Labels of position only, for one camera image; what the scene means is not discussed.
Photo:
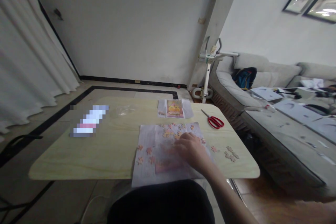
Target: sofa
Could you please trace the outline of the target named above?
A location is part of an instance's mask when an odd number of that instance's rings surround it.
[[[260,55],[240,53],[216,61],[209,78],[214,104],[240,135],[253,136],[252,155],[280,187],[300,200],[336,200],[336,165],[321,157],[336,156],[336,145],[281,112],[266,110],[265,101],[241,90],[231,75],[247,67],[257,68],[253,88],[296,87],[305,78],[323,78],[325,85],[333,84],[336,67],[277,64]]]

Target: white curtain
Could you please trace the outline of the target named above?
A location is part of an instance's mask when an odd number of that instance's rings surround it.
[[[38,0],[0,0],[0,132],[55,106],[78,77],[40,10]]]

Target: backpack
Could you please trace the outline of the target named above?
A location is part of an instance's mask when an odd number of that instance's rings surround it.
[[[256,68],[243,68],[240,69],[236,75],[232,78],[234,82],[240,87],[242,90],[246,91],[251,89],[254,79],[257,75]]]

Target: table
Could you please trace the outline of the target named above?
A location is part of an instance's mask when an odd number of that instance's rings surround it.
[[[138,145],[140,125],[198,122],[207,146],[220,150],[214,153],[219,169],[227,178],[257,178],[259,167],[222,112],[214,105],[192,103],[194,117],[189,119],[157,117],[157,100],[104,97],[96,102],[109,105],[109,115],[99,124],[93,138],[71,138],[69,127],[32,165],[29,177],[34,180],[104,180],[130,179]],[[133,105],[136,110],[117,116],[116,108]],[[213,129],[203,109],[221,119],[225,126]],[[230,146],[239,158],[235,163],[225,158]]]

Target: red scissors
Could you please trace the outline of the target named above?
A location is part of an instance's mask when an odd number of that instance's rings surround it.
[[[213,128],[218,130],[218,129],[224,127],[224,123],[221,120],[219,120],[217,117],[209,116],[203,110],[202,110],[202,112],[208,117],[208,122]]]

